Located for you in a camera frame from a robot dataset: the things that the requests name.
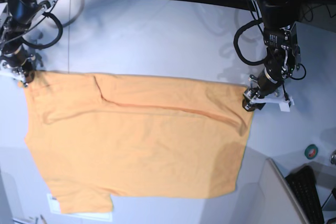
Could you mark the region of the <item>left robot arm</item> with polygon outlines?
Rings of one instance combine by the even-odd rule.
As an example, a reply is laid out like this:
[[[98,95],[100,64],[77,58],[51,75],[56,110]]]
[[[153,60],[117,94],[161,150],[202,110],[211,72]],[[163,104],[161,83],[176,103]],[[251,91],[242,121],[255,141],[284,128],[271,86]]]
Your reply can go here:
[[[264,68],[258,76],[250,75],[250,86],[243,94],[243,108],[251,112],[275,103],[288,112],[294,101],[286,91],[278,89],[284,88],[285,80],[293,79],[294,71],[303,67],[296,30],[298,5],[296,0],[247,0],[247,5],[255,9],[253,20],[236,31],[234,48],[244,64]],[[267,54],[261,60],[250,61],[243,56],[238,41],[243,32],[260,25],[263,25],[260,30]]]

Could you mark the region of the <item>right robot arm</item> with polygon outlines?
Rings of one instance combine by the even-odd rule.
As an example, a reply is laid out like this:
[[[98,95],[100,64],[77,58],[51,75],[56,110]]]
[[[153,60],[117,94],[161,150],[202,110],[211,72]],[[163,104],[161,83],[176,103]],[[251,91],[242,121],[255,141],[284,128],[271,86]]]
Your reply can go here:
[[[42,50],[52,47],[61,39],[63,25],[52,13],[57,2],[58,0],[6,0],[2,4],[1,76],[10,77],[25,87],[33,82],[35,56],[29,54],[25,47]],[[32,44],[24,38],[35,28],[33,22],[38,18],[50,18],[58,29],[56,38],[44,45]]]

